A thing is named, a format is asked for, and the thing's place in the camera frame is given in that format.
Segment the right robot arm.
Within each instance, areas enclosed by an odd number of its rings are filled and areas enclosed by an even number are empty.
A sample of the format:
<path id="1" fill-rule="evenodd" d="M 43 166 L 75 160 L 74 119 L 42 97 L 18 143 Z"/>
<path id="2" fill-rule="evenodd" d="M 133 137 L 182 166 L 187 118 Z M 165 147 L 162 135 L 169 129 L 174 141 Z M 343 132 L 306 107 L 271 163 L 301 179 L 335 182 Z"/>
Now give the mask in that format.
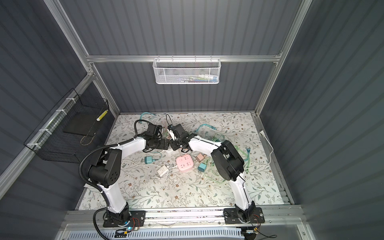
<path id="1" fill-rule="evenodd" d="M 235 206 L 238 209 L 246 212 L 255 204 L 246 188 L 245 162 L 230 141 L 213 142 L 197 134 L 189 134 L 180 124 L 169 125 L 167 130 L 172 138 L 171 147 L 175 151 L 182 149 L 211 156 L 220 176 L 229 182 L 234 193 Z"/>

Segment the pink power strip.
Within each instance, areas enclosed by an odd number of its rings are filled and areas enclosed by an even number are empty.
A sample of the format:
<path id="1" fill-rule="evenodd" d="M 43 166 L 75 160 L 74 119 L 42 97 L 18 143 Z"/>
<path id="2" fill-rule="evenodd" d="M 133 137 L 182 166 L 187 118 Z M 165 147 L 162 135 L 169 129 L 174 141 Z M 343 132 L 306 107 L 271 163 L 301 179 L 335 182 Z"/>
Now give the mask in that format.
<path id="1" fill-rule="evenodd" d="M 185 154 L 176 158 L 176 164 L 180 172 L 185 173 L 192 170 L 194 161 L 189 154 Z"/>

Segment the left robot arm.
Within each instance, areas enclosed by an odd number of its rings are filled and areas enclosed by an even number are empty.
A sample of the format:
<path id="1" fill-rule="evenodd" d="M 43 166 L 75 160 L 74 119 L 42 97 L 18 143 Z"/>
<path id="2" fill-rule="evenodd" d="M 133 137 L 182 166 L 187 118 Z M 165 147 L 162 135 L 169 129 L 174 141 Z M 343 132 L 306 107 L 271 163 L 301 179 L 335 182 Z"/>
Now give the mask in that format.
<path id="1" fill-rule="evenodd" d="M 148 128 L 143 133 L 139 134 L 137 127 L 134 127 L 133 138 L 98 147 L 88 153 L 80 163 L 81 178 L 102 194 L 110 213 L 121 214 L 129 208 L 118 184 L 122 160 L 136 152 L 164 148 L 166 139 L 163 138 L 163 127 L 149 121 L 146 123 Z"/>

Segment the teal USB charger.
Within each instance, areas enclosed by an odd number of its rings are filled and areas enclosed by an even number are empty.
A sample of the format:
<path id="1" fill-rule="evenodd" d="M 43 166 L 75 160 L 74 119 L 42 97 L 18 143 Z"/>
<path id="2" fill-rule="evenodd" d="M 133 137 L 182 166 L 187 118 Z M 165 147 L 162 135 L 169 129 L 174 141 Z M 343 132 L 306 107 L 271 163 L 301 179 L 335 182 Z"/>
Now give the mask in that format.
<path id="1" fill-rule="evenodd" d="M 204 173 L 207 169 L 207 165 L 204 163 L 200 163 L 198 166 L 198 171 Z"/>

